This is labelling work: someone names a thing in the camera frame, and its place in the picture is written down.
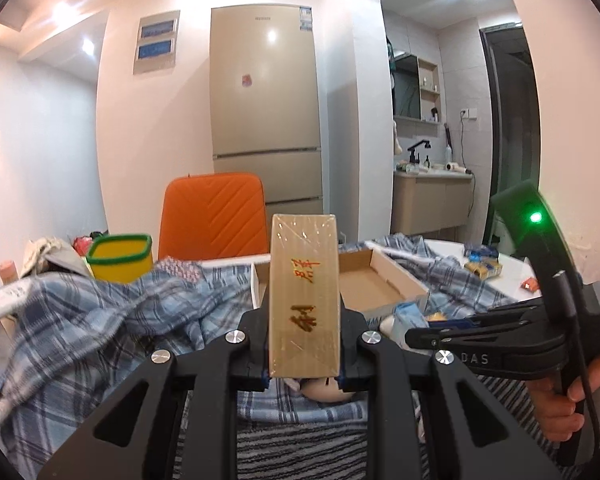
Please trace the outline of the person's right hand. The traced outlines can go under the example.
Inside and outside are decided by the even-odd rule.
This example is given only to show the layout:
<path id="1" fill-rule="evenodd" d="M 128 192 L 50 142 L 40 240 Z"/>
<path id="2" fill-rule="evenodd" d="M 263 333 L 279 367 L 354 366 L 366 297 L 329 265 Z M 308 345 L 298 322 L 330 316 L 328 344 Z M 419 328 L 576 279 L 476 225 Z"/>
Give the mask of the person's right hand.
<path id="1" fill-rule="evenodd" d="M 600 390 L 600 356 L 588 367 L 588 379 L 593 392 Z M 576 412 L 576 405 L 584 400 L 580 378 L 568 388 L 565 396 L 556 392 L 555 381 L 550 377 L 526 382 L 526 386 L 534 417 L 547 440 L 565 442 L 582 429 L 585 418 Z"/>

